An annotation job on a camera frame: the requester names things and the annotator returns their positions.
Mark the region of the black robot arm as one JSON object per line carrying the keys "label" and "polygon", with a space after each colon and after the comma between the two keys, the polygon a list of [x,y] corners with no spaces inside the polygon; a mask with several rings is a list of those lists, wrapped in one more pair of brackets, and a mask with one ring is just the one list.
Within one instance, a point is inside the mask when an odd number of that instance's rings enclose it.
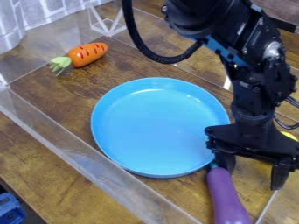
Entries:
{"label": "black robot arm", "polygon": [[276,107],[296,91],[285,48],[270,18],[249,0],[165,0],[164,19],[217,55],[233,86],[234,122],[209,126],[206,147],[228,170],[234,157],[272,164],[270,188],[299,169],[299,143],[276,129]]}

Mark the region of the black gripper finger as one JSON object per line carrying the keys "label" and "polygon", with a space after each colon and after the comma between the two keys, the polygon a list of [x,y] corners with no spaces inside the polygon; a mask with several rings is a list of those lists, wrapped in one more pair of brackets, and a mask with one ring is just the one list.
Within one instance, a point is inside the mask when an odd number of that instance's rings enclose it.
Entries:
{"label": "black gripper finger", "polygon": [[232,173],[236,165],[236,156],[224,152],[214,153],[214,161],[218,167],[224,168],[228,173]]}
{"label": "black gripper finger", "polygon": [[278,190],[288,178],[289,169],[282,164],[274,164],[270,170],[270,190]]}

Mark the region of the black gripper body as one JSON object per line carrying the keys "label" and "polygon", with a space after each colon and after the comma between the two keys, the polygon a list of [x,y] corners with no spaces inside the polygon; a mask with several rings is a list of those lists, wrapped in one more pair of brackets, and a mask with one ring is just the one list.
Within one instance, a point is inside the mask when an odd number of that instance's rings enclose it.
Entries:
{"label": "black gripper body", "polygon": [[206,148],[244,158],[285,165],[289,172],[299,169],[299,143],[284,136],[274,124],[272,109],[253,114],[249,110],[230,105],[234,122],[210,125],[204,133],[208,136]]}

